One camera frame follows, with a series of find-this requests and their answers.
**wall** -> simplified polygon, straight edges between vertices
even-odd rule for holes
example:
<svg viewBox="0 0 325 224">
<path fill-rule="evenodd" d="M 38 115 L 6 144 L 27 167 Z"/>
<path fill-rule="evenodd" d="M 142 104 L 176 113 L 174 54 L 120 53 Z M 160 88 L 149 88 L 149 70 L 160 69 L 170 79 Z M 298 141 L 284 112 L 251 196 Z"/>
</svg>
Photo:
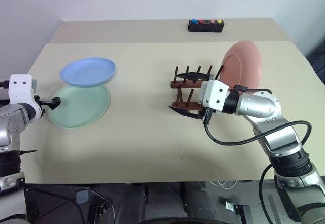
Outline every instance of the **wall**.
<svg viewBox="0 0 325 224">
<path fill-rule="evenodd" d="M 325 0 L 0 0 L 0 78 L 26 73 L 61 20 L 270 17 L 307 54 L 325 35 Z"/>
</svg>

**tabletop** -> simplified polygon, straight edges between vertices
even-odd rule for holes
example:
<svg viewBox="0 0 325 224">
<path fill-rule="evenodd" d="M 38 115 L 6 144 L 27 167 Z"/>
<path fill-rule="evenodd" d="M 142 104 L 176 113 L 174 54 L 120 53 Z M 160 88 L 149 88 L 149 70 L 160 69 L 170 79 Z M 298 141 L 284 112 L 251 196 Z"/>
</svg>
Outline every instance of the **tabletop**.
<svg viewBox="0 0 325 224">
<path fill-rule="evenodd" d="M 288 121 L 313 125 L 304 146 L 320 174 L 325 174 L 325 90 L 312 67 L 290 41 L 255 41 L 262 56 L 260 88 L 279 98 Z M 222 63 L 234 42 L 79 43 L 47 44 L 30 70 L 37 94 L 50 98 L 64 86 L 60 70 L 85 57 L 116 63 L 105 83 L 110 103 L 105 114 L 79 129 L 53 125 L 46 114 L 21 134 L 28 183 L 118 183 L 259 179 L 269 164 L 259 143 L 221 146 L 211 141 L 202 122 L 180 116 L 170 105 L 177 91 L 170 88 L 175 66 L 202 71 Z M 189 89 L 184 89 L 187 98 Z M 253 136 L 241 116 L 213 116 L 211 133 L 223 141 Z M 305 127 L 295 126 L 303 137 Z M 267 178 L 272 178 L 269 171 Z"/>
</svg>

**blue plate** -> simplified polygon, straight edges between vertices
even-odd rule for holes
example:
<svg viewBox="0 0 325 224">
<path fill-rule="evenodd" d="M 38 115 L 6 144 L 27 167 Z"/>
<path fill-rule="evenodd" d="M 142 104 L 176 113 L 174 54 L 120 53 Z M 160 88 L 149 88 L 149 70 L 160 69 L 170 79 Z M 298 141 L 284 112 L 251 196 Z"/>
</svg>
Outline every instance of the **blue plate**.
<svg viewBox="0 0 325 224">
<path fill-rule="evenodd" d="M 86 58 L 66 65 L 61 79 L 77 87 L 93 87 L 109 80 L 115 73 L 115 63 L 105 58 Z"/>
</svg>

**plate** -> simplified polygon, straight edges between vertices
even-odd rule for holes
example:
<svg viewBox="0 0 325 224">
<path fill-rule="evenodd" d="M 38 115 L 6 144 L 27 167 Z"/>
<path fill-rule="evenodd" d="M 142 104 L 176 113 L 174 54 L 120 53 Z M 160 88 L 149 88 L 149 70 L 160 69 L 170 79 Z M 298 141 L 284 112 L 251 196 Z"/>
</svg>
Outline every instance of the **plate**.
<svg viewBox="0 0 325 224">
<path fill-rule="evenodd" d="M 232 89 L 235 85 L 258 88 L 262 73 L 262 61 L 258 47 L 251 40 L 235 43 L 225 55 L 220 81 Z"/>
<path fill-rule="evenodd" d="M 115 73 L 115 63 L 105 58 L 86 58 L 66 65 L 61 79 L 78 87 L 92 87 L 109 80 Z"/>
<path fill-rule="evenodd" d="M 109 94 L 103 85 L 89 88 L 66 85 L 55 96 L 61 98 L 61 104 L 48 111 L 49 118 L 54 125 L 66 129 L 96 121 L 104 114 L 109 103 Z"/>
</svg>

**beige table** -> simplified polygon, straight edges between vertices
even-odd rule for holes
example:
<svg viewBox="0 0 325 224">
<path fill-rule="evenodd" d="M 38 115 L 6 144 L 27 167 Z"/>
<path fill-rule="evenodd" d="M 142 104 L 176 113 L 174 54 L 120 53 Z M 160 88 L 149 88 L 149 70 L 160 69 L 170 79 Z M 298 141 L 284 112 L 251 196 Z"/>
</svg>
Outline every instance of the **beige table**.
<svg viewBox="0 0 325 224">
<path fill-rule="evenodd" d="M 307 120 L 313 131 L 305 150 L 325 174 L 325 90 L 312 67 L 290 41 L 256 41 L 263 60 L 260 87 L 280 99 L 289 121 Z M 105 57 L 117 65 L 105 85 L 110 92 L 106 113 L 95 123 L 67 130 L 45 115 L 21 134 L 28 183 L 113 183 L 259 179 L 269 163 L 258 142 L 221 146 L 212 142 L 199 120 L 180 116 L 168 105 L 175 66 L 216 72 L 228 42 L 152 42 L 47 44 L 30 70 L 38 81 L 37 94 L 53 96 L 64 86 L 60 70 L 71 61 Z M 305 127 L 296 126 L 302 137 Z M 213 135 L 224 141 L 253 136 L 250 124 L 235 115 L 214 116 Z M 272 171 L 267 177 L 272 178 Z"/>
</svg>

